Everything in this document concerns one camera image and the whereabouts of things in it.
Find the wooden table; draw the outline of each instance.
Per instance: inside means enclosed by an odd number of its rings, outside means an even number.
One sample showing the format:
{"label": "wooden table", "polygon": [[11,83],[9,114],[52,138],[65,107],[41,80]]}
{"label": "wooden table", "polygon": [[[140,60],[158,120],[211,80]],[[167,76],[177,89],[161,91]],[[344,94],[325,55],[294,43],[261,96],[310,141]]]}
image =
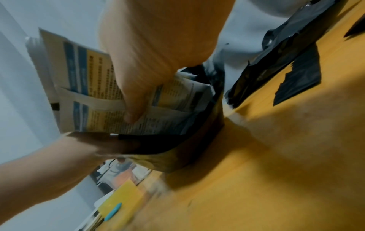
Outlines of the wooden table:
{"label": "wooden table", "polygon": [[172,195],[149,208],[146,230],[365,230],[365,34],[343,38],[363,13],[349,0],[317,42],[320,85],[273,107],[286,67],[196,162],[145,179]]}

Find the yellow table surface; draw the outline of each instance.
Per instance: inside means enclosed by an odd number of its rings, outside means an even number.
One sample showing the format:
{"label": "yellow table surface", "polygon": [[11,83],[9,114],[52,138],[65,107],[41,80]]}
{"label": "yellow table surface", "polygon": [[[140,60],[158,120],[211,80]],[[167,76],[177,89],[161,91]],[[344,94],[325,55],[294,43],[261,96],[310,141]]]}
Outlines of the yellow table surface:
{"label": "yellow table surface", "polygon": [[162,178],[171,188],[174,200],[155,218],[161,226],[365,230],[365,34],[343,38],[364,13],[365,1],[348,0],[317,41],[320,85],[273,107],[289,65],[226,117],[196,162],[140,184]]}

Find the black barcode mark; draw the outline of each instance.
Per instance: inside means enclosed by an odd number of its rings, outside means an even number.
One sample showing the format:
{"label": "black barcode mark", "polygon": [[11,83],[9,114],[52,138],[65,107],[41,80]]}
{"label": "black barcode mark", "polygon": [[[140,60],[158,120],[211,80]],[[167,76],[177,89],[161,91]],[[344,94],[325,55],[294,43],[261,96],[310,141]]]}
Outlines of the black barcode mark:
{"label": "black barcode mark", "polygon": [[198,105],[198,102],[200,101],[200,99],[202,98],[203,96],[203,92],[196,92],[194,94],[194,97],[193,97],[193,100],[191,100],[191,104],[190,104],[190,111],[194,111],[195,108],[197,107]]}

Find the blue label stripe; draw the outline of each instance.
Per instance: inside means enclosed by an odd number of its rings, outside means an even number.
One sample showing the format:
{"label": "blue label stripe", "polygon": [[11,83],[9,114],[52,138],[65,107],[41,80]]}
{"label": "blue label stripe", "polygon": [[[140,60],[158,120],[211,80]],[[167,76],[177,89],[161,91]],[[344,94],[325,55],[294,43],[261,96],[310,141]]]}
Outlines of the blue label stripe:
{"label": "blue label stripe", "polygon": [[87,132],[87,118],[89,116],[89,107],[83,104],[83,127],[82,131]]}
{"label": "blue label stripe", "polygon": [[160,85],[160,86],[157,87],[156,92],[155,92],[155,96],[154,96],[153,101],[152,101],[152,106],[156,107],[156,106],[159,105],[162,87],[163,87],[163,85]]}
{"label": "blue label stripe", "polygon": [[81,94],[88,96],[89,90],[87,88],[87,50],[83,47],[78,47],[79,53],[79,67],[80,67],[80,79],[81,79]]}
{"label": "blue label stripe", "polygon": [[73,102],[73,123],[75,126],[75,131],[80,132],[80,103]]}
{"label": "blue label stripe", "polygon": [[70,82],[70,90],[77,92],[77,80],[76,80],[76,66],[75,66],[75,53],[73,45],[68,42],[63,43],[63,48],[66,55],[66,63],[68,69],[68,81]]}

